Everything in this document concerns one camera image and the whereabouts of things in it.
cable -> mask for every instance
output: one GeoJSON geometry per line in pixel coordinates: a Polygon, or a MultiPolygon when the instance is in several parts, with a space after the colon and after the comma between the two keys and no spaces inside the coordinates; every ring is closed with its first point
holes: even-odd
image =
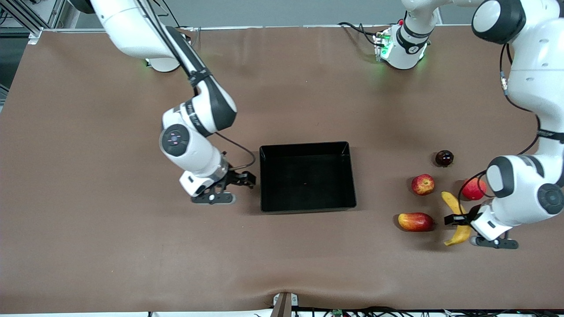
{"type": "Polygon", "coordinates": [[[157,2],[157,0],[153,0],[153,3],[158,5],[159,8],[161,8],[161,10],[163,10],[166,14],[157,14],[157,16],[169,16],[170,14],[165,10],[165,8],[162,7],[162,5],[160,3],[157,2]]]}
{"type": "Polygon", "coordinates": [[[372,315],[372,316],[375,316],[375,317],[382,317],[386,314],[391,315],[393,317],[398,317],[395,313],[400,314],[402,317],[405,317],[404,314],[409,316],[409,317],[413,317],[413,315],[411,315],[410,313],[408,313],[406,311],[398,310],[398,309],[395,309],[395,308],[392,308],[392,307],[386,307],[386,306],[372,306],[372,307],[369,307],[369,308],[363,310],[362,312],[365,313],[366,315],[372,315]],[[374,313],[376,311],[382,312],[382,313],[379,314],[379,315],[376,315],[374,313]]]}
{"type": "Polygon", "coordinates": [[[348,27],[351,27],[353,30],[360,32],[360,33],[366,33],[367,35],[376,35],[376,33],[372,33],[372,32],[362,32],[361,29],[357,28],[356,26],[354,26],[354,25],[352,25],[348,22],[341,22],[341,23],[338,23],[338,25],[347,25],[348,27]]]}
{"type": "Polygon", "coordinates": [[[484,175],[485,175],[485,174],[482,174],[482,175],[478,176],[478,190],[479,190],[485,197],[494,198],[495,196],[491,196],[491,195],[486,194],[486,193],[484,192],[484,190],[482,190],[482,186],[480,186],[480,181],[482,180],[482,177],[484,177],[484,175]]]}
{"type": "Polygon", "coordinates": [[[8,11],[2,10],[2,13],[0,14],[0,20],[2,20],[0,21],[0,25],[4,24],[4,22],[6,22],[6,19],[8,19],[8,11]]]}
{"type": "Polygon", "coordinates": [[[507,45],[507,59],[509,59],[509,64],[513,64],[513,57],[511,56],[511,50],[509,49],[509,44],[507,45]]]}
{"type": "Polygon", "coordinates": [[[178,23],[178,20],[177,20],[176,17],[174,16],[174,13],[171,11],[169,5],[166,3],[165,0],[162,0],[162,2],[165,4],[166,9],[169,10],[170,15],[171,15],[171,16],[173,17],[173,19],[174,19],[174,22],[176,22],[177,28],[180,28],[180,23],[178,23]]]}
{"type": "Polygon", "coordinates": [[[155,13],[155,10],[153,9],[153,7],[151,5],[148,5],[148,7],[151,10],[151,13],[153,15],[153,18],[151,18],[149,16],[149,13],[147,12],[147,9],[141,3],[141,0],[135,0],[135,1],[139,5],[141,10],[143,11],[145,16],[148,18],[151,25],[153,25],[153,27],[155,28],[155,30],[157,31],[158,35],[161,37],[163,42],[165,42],[166,47],[170,50],[170,52],[172,53],[174,58],[176,58],[176,60],[178,61],[178,63],[182,67],[182,69],[184,69],[184,71],[186,72],[186,75],[190,76],[190,71],[188,70],[188,67],[185,65],[184,61],[180,58],[180,56],[178,55],[178,53],[174,49],[174,46],[172,45],[172,43],[170,42],[170,40],[166,36],[165,31],[162,29],[162,25],[161,25],[161,23],[158,19],[157,14],[155,13]]]}
{"type": "Polygon", "coordinates": [[[372,45],[374,45],[374,46],[378,46],[378,47],[384,47],[383,44],[375,43],[373,40],[371,40],[371,39],[368,37],[369,35],[370,35],[370,36],[376,36],[377,33],[366,32],[366,30],[364,29],[364,26],[362,25],[362,23],[359,24],[359,27],[358,27],[358,28],[357,28],[356,26],[354,26],[354,25],[348,23],[348,22],[341,22],[341,23],[339,23],[339,25],[347,25],[348,27],[351,27],[353,30],[364,34],[364,37],[366,38],[366,40],[367,40],[370,44],[372,44],[372,45]]]}
{"type": "Polygon", "coordinates": [[[221,133],[219,133],[219,132],[216,132],[215,134],[219,135],[219,136],[220,136],[221,138],[223,138],[224,140],[233,143],[235,146],[237,146],[237,147],[243,149],[245,152],[247,152],[248,154],[250,154],[251,157],[253,158],[253,161],[251,161],[251,163],[248,163],[248,164],[245,164],[245,165],[241,165],[241,166],[237,166],[237,167],[234,167],[234,168],[230,168],[230,169],[229,169],[230,171],[248,168],[249,166],[253,165],[253,164],[257,161],[257,157],[254,155],[254,153],[251,152],[251,151],[249,151],[247,148],[245,148],[245,147],[242,146],[241,144],[238,144],[238,143],[234,142],[233,140],[230,140],[229,138],[224,137],[224,136],[223,136],[221,133]]]}
{"type": "MultiPolygon", "coordinates": [[[[499,73],[500,73],[500,76],[501,76],[501,84],[502,84],[503,89],[504,89],[504,96],[505,96],[505,99],[507,100],[507,102],[508,102],[509,104],[511,104],[512,106],[516,107],[517,109],[520,109],[520,110],[523,110],[523,111],[531,112],[531,113],[532,113],[532,111],[530,111],[530,110],[528,110],[528,109],[525,109],[525,108],[522,108],[522,107],[516,105],[511,99],[509,99],[509,96],[508,96],[508,94],[507,94],[506,78],[505,78],[505,74],[504,74],[504,72],[503,72],[503,57],[504,57],[505,50],[507,50],[507,58],[509,59],[509,62],[510,62],[510,63],[513,63],[513,58],[511,57],[511,52],[509,51],[509,44],[507,44],[507,43],[506,43],[506,44],[503,44],[502,47],[501,47],[501,53],[499,54],[499,73]]],[[[539,119],[539,116],[535,115],[535,117],[536,117],[536,128],[537,128],[537,130],[540,130],[540,119],[539,119]]],[[[517,155],[525,154],[528,150],[530,150],[530,149],[535,145],[535,143],[536,143],[538,140],[539,140],[539,136],[536,135],[535,138],[533,139],[533,141],[532,141],[523,151],[520,151],[517,155]]],[[[460,190],[459,190],[459,192],[458,192],[458,197],[457,197],[457,198],[458,198],[458,201],[459,201],[459,210],[460,210],[461,213],[462,213],[462,208],[461,208],[460,198],[461,198],[461,195],[462,195],[462,190],[464,189],[464,187],[466,187],[466,185],[468,185],[468,183],[470,183],[470,181],[471,181],[472,179],[474,179],[474,178],[476,178],[476,177],[478,178],[478,180],[482,179],[482,177],[486,174],[486,172],[487,172],[487,169],[481,171],[480,173],[478,173],[478,174],[476,174],[476,175],[474,175],[474,176],[472,176],[472,177],[469,178],[466,182],[464,182],[464,184],[462,185],[462,187],[460,187],[460,190]]],[[[489,195],[487,195],[486,193],[484,193],[484,192],[482,191],[482,189],[481,189],[480,186],[479,186],[479,183],[478,183],[478,188],[479,188],[479,190],[480,190],[486,197],[493,198],[493,196],[489,196],[489,195]]]]}

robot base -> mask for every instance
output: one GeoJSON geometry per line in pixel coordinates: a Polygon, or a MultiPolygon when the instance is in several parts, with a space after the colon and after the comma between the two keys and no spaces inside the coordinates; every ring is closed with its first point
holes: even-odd
{"type": "Polygon", "coordinates": [[[427,43],[421,48],[417,49],[416,53],[408,54],[406,50],[398,44],[397,32],[401,26],[396,24],[391,28],[388,28],[378,36],[373,36],[373,40],[376,44],[383,45],[383,47],[375,46],[376,60],[385,60],[394,68],[398,69],[410,69],[413,68],[419,60],[423,58],[425,49],[427,48],[427,43]]]}
{"type": "Polygon", "coordinates": [[[161,73],[172,72],[180,66],[180,63],[173,58],[152,58],[147,59],[147,66],[161,73]]]}

metal frame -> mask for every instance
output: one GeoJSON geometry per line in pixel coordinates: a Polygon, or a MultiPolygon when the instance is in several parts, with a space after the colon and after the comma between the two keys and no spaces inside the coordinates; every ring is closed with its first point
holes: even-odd
{"type": "Polygon", "coordinates": [[[64,4],[65,0],[55,0],[55,6],[51,11],[49,20],[44,21],[39,14],[22,0],[0,0],[0,6],[8,11],[22,26],[22,28],[3,29],[2,36],[29,33],[30,38],[39,38],[43,29],[54,29],[57,27],[64,4]]]}
{"type": "Polygon", "coordinates": [[[4,108],[4,103],[8,97],[8,91],[9,89],[0,83],[0,112],[2,111],[2,108],[4,108]]]}

gray floor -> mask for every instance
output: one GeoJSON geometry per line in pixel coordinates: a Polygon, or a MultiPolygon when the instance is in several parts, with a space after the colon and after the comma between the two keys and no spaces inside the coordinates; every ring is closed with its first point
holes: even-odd
{"type": "MultiPolygon", "coordinates": [[[[280,27],[343,21],[389,24],[398,21],[405,12],[399,0],[166,0],[166,3],[179,24],[189,27],[280,27]]],[[[469,24],[474,10],[455,5],[443,6],[443,22],[469,24]]],[[[162,21],[175,26],[170,16],[162,17],[162,21]]],[[[102,26],[94,15],[81,14],[76,27],[102,26]]]]}

black cable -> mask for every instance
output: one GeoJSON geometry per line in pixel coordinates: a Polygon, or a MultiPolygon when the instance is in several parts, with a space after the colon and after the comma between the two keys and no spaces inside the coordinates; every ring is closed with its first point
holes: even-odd
{"type": "Polygon", "coordinates": [[[170,10],[169,5],[166,3],[165,0],[162,0],[162,2],[165,4],[166,9],[169,10],[170,15],[171,15],[171,16],[173,17],[173,19],[174,19],[174,22],[176,22],[177,28],[180,28],[180,23],[178,23],[178,20],[177,20],[176,17],[174,16],[174,13],[170,10]]]}
{"type": "Polygon", "coordinates": [[[386,314],[392,315],[393,317],[398,317],[396,314],[394,314],[393,312],[389,312],[389,311],[385,311],[385,312],[383,312],[382,314],[380,314],[380,315],[375,315],[375,316],[376,316],[376,317],[382,317],[382,316],[384,316],[384,315],[386,315],[386,314]]]}
{"type": "MultiPolygon", "coordinates": [[[[509,62],[510,63],[513,62],[513,58],[511,57],[511,53],[509,52],[509,44],[507,44],[507,43],[503,44],[502,47],[501,47],[501,53],[499,54],[499,72],[500,72],[501,78],[503,80],[505,79],[505,74],[503,72],[503,57],[504,57],[505,50],[507,50],[507,57],[509,59],[509,62]]],[[[511,99],[509,99],[509,96],[507,96],[507,93],[505,92],[505,88],[504,88],[504,96],[505,96],[505,99],[507,100],[507,102],[509,104],[511,104],[512,106],[516,107],[517,109],[532,113],[532,111],[516,105],[511,99]]],[[[540,129],[540,119],[539,119],[539,116],[537,116],[537,115],[535,115],[535,117],[536,117],[536,128],[537,128],[537,130],[539,130],[540,129]]],[[[539,139],[539,136],[536,135],[535,138],[533,139],[533,141],[523,151],[520,151],[517,155],[522,155],[522,154],[526,153],[528,150],[530,150],[535,145],[535,143],[537,142],[538,139],[539,139]]],[[[464,189],[464,187],[466,187],[466,185],[468,185],[468,183],[470,183],[470,181],[472,179],[474,179],[476,177],[478,177],[478,179],[482,179],[482,177],[486,174],[486,171],[487,170],[483,170],[480,173],[478,173],[478,174],[474,175],[473,177],[469,178],[466,182],[464,182],[462,187],[460,187],[457,198],[458,198],[458,201],[459,201],[459,209],[460,209],[461,213],[462,213],[462,208],[461,208],[460,198],[461,198],[461,195],[462,195],[462,189],[464,189]]]]}
{"type": "Polygon", "coordinates": [[[0,22],[0,25],[4,24],[4,22],[6,22],[6,19],[8,19],[8,11],[2,10],[2,13],[0,14],[0,19],[1,18],[4,18],[4,19],[0,22]]]}
{"type": "Polygon", "coordinates": [[[511,56],[511,50],[509,49],[509,44],[507,45],[507,59],[509,59],[509,64],[513,64],[513,57],[511,56]]]}
{"type": "Polygon", "coordinates": [[[157,16],[169,16],[170,14],[165,10],[165,8],[162,7],[162,5],[160,3],[157,2],[157,0],[153,0],[153,3],[158,5],[159,8],[161,8],[165,14],[157,14],[157,16]]]}
{"type": "Polygon", "coordinates": [[[472,311],[465,311],[465,310],[451,310],[451,312],[459,312],[461,313],[461,315],[453,315],[452,317],[498,317],[501,314],[504,314],[506,312],[510,312],[511,310],[507,309],[507,310],[503,310],[500,312],[496,312],[496,313],[488,313],[487,311],[482,311],[482,310],[478,310],[476,312],[472,311]]]}
{"type": "Polygon", "coordinates": [[[399,310],[399,309],[395,309],[392,307],[387,307],[387,306],[373,306],[373,307],[369,307],[370,309],[372,309],[372,311],[382,311],[385,312],[387,314],[390,314],[392,316],[395,316],[395,314],[392,314],[392,312],[397,312],[399,313],[402,317],[405,317],[404,314],[408,315],[409,317],[413,317],[412,314],[403,311],[403,310],[399,310]]]}
{"type": "Polygon", "coordinates": [[[378,47],[384,47],[383,44],[375,43],[373,40],[371,40],[371,39],[368,37],[369,35],[370,35],[370,36],[376,36],[377,33],[366,32],[366,30],[364,29],[364,26],[362,25],[362,23],[359,24],[359,27],[358,27],[358,28],[357,28],[356,26],[354,26],[354,25],[348,23],[348,22],[341,22],[341,23],[339,23],[339,25],[347,25],[348,27],[351,27],[353,30],[364,34],[364,37],[366,38],[366,40],[367,40],[370,44],[372,44],[372,45],[374,45],[374,46],[378,46],[378,47]]]}
{"type": "Polygon", "coordinates": [[[491,196],[491,195],[486,194],[486,193],[484,192],[484,190],[482,190],[482,186],[480,186],[480,181],[482,180],[482,177],[484,177],[484,175],[485,175],[485,174],[482,174],[482,175],[478,176],[478,190],[479,190],[485,197],[494,198],[495,196],[491,196]]]}
{"type": "Polygon", "coordinates": [[[186,75],[190,76],[190,71],[188,70],[188,67],[185,65],[184,61],[180,58],[180,56],[178,55],[178,53],[174,49],[174,46],[172,45],[172,43],[170,42],[170,40],[166,36],[165,31],[162,29],[162,25],[161,25],[161,23],[158,19],[157,14],[155,13],[155,10],[153,9],[153,7],[150,4],[148,5],[148,7],[151,10],[151,13],[153,15],[153,18],[151,18],[149,16],[149,13],[147,12],[147,9],[143,6],[141,1],[140,0],[135,0],[135,1],[139,5],[141,10],[143,11],[145,16],[148,18],[151,25],[153,25],[153,27],[155,28],[155,30],[157,31],[158,35],[161,37],[163,42],[165,42],[165,45],[171,51],[172,55],[176,58],[176,60],[178,61],[178,63],[182,67],[182,69],[184,69],[184,71],[186,72],[186,75]]]}
{"type": "Polygon", "coordinates": [[[366,38],[366,40],[367,40],[370,44],[372,44],[372,45],[374,45],[374,46],[384,47],[383,44],[379,44],[379,43],[377,44],[377,43],[375,43],[373,40],[371,40],[371,39],[368,37],[368,33],[366,33],[366,30],[364,30],[364,26],[362,25],[362,23],[360,23],[358,26],[360,27],[360,29],[362,30],[362,33],[364,34],[364,37],[366,38]]]}
{"type": "Polygon", "coordinates": [[[249,166],[253,165],[256,161],[257,161],[257,157],[254,155],[253,152],[251,152],[250,150],[248,150],[247,148],[245,148],[244,146],[242,146],[241,144],[238,144],[236,142],[234,142],[233,140],[230,140],[227,137],[224,137],[222,134],[220,134],[219,132],[216,132],[215,134],[219,135],[221,138],[223,138],[224,140],[233,143],[234,145],[238,146],[239,148],[243,149],[245,152],[247,152],[248,154],[251,155],[251,157],[253,158],[253,161],[251,161],[251,163],[245,164],[245,165],[241,165],[241,166],[237,166],[234,168],[230,168],[229,170],[233,171],[233,170],[240,170],[240,169],[245,169],[248,168],[249,166]]]}
{"type": "Polygon", "coordinates": [[[341,22],[341,23],[338,23],[338,25],[347,25],[348,27],[351,27],[353,30],[355,30],[355,31],[357,31],[357,32],[366,33],[366,34],[368,34],[368,35],[373,35],[373,36],[376,35],[376,33],[372,33],[372,32],[362,32],[361,29],[357,28],[356,26],[354,26],[354,25],[352,25],[352,24],[350,24],[350,23],[348,23],[348,22],[341,22]]]}

